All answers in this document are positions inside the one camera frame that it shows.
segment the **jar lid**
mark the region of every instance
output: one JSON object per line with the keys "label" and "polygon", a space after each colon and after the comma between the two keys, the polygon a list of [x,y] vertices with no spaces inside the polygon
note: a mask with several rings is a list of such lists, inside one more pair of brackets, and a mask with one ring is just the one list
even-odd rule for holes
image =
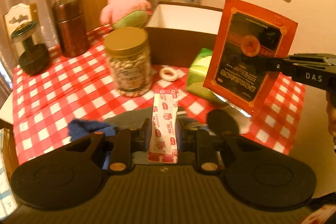
{"label": "jar lid", "polygon": [[109,33],[104,39],[105,51],[112,57],[126,57],[143,50],[148,44],[145,29],[124,27]]}
{"label": "jar lid", "polygon": [[81,0],[60,0],[53,4],[52,11],[57,22],[78,17],[83,13]]}
{"label": "jar lid", "polygon": [[24,33],[33,29],[36,25],[37,25],[37,22],[34,20],[21,24],[19,27],[15,29],[14,32],[12,32],[12,39],[23,35]]}

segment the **copper screw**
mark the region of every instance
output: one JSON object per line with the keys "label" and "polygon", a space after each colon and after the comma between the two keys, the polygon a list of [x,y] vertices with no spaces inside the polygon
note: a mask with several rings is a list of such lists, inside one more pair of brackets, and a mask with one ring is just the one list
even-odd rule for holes
{"label": "copper screw", "polygon": [[218,169],[218,165],[214,164],[213,162],[206,162],[202,164],[202,169],[208,172],[216,171]]}
{"label": "copper screw", "polygon": [[110,169],[112,171],[123,171],[126,169],[126,164],[123,164],[122,162],[115,162],[113,164],[110,165]]}

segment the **red and black packet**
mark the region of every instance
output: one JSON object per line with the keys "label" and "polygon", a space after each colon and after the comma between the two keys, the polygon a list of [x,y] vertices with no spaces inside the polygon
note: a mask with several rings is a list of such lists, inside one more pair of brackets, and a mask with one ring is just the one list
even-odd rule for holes
{"label": "red and black packet", "polygon": [[271,91],[278,72],[254,67],[254,56],[284,58],[297,23],[241,0],[226,0],[204,87],[254,115]]}

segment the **jar label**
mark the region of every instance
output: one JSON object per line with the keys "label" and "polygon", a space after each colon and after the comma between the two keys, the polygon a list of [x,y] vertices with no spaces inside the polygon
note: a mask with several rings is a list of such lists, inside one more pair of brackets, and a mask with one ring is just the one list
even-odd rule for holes
{"label": "jar label", "polygon": [[144,64],[116,70],[114,81],[125,92],[141,90],[146,85],[147,70]]}

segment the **black ribbed surface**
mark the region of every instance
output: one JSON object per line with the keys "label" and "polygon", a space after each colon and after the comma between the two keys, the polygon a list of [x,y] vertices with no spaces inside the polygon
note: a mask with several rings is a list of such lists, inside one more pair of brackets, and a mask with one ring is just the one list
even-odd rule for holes
{"label": "black ribbed surface", "polygon": [[92,200],[78,207],[43,212],[25,206],[4,224],[298,224],[310,211],[263,212],[235,200],[215,176],[191,165],[138,165],[113,176]]}

